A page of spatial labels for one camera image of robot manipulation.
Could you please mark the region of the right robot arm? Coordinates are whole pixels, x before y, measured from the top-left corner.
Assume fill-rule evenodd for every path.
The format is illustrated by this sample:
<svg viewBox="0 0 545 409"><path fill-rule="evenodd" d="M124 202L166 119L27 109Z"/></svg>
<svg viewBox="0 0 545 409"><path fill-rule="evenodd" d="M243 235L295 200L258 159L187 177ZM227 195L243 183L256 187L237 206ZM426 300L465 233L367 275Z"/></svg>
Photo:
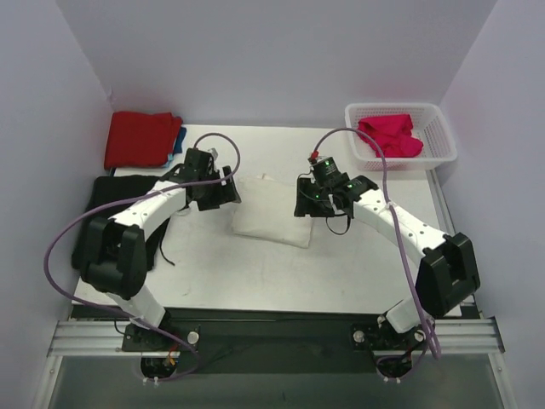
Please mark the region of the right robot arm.
<svg viewBox="0 0 545 409"><path fill-rule="evenodd" d="M473 243L465 234L429 226L387 199L385 187L340 172L332 157L314 154L309 164L309 175L297 179L296 217L345 216L362 222L396 245L403 263L418 268L410 276L410 295L390 308L377 327L381 344L398 347L417 325L427 331L430 319L444 317L478 290Z"/></svg>

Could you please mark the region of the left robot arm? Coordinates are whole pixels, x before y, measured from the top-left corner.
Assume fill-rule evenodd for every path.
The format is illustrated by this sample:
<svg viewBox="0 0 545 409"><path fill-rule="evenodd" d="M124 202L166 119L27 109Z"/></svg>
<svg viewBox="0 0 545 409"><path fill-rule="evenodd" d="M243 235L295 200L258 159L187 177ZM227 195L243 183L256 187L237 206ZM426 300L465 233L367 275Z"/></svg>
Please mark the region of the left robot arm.
<svg viewBox="0 0 545 409"><path fill-rule="evenodd" d="M89 223L81 280L106 294L142 327L142 341L155 351L170 345L172 330L163 323L165 308L146 286L146 242L172 215L193 202L200 211L241 202L234 181L241 158L233 168L220 170L216 158L215 149L187 149L185 161L160 176L144 196L113 216L96 217Z"/></svg>

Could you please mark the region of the cream white t shirt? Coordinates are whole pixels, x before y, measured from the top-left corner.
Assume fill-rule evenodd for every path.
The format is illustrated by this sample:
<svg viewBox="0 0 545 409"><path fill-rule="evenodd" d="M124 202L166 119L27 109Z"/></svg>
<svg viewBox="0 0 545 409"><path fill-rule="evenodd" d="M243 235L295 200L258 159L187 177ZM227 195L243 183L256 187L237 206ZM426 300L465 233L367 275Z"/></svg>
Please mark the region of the cream white t shirt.
<svg viewBox="0 0 545 409"><path fill-rule="evenodd" d="M306 249L310 245L313 220L296 217L295 187L268 176L238 181L242 202L232 217L236 235Z"/></svg>

